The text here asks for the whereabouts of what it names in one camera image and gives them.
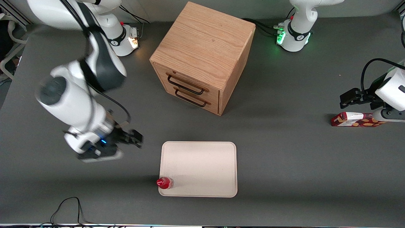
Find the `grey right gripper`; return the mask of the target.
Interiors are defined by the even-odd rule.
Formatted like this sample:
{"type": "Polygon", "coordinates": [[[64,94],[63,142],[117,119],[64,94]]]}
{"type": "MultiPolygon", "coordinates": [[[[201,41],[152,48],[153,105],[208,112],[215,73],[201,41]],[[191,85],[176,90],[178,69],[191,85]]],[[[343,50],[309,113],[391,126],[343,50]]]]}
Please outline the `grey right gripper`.
{"type": "MultiPolygon", "coordinates": [[[[122,139],[117,140],[117,144],[133,145],[138,148],[142,147],[142,142],[143,135],[134,129],[130,129],[128,132],[123,131],[122,139]]],[[[85,163],[111,161],[122,157],[123,152],[116,146],[92,146],[84,153],[78,154],[78,160],[85,163]]]]}

